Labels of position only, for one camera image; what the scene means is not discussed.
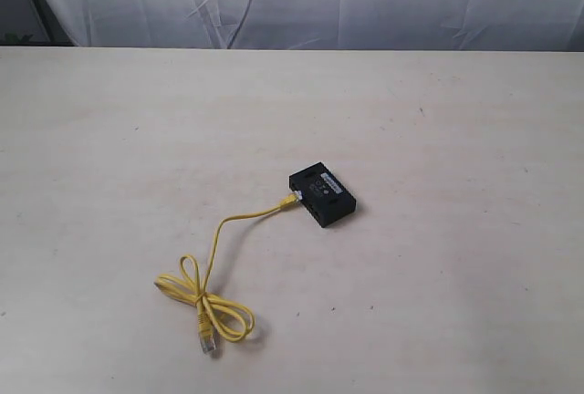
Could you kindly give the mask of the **black network switch box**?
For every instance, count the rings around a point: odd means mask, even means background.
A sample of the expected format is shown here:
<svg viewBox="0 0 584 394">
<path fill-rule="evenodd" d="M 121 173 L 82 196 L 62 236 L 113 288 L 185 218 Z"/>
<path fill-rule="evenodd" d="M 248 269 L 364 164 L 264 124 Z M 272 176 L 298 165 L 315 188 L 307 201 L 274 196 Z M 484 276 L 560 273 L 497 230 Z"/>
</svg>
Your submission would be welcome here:
<svg viewBox="0 0 584 394">
<path fill-rule="evenodd" d="M 290 175 L 288 184 L 321 228 L 356 211 L 354 196 L 322 162 Z"/>
</svg>

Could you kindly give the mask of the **white backdrop curtain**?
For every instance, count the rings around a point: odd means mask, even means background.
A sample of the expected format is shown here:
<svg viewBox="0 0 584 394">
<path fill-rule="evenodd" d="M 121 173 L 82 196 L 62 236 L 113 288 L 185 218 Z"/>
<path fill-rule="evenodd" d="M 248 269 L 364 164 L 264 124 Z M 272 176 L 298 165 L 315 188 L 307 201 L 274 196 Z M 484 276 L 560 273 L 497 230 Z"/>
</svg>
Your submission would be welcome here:
<svg viewBox="0 0 584 394">
<path fill-rule="evenodd" d="M 580 51 L 583 0 L 47 0 L 84 47 Z"/>
</svg>

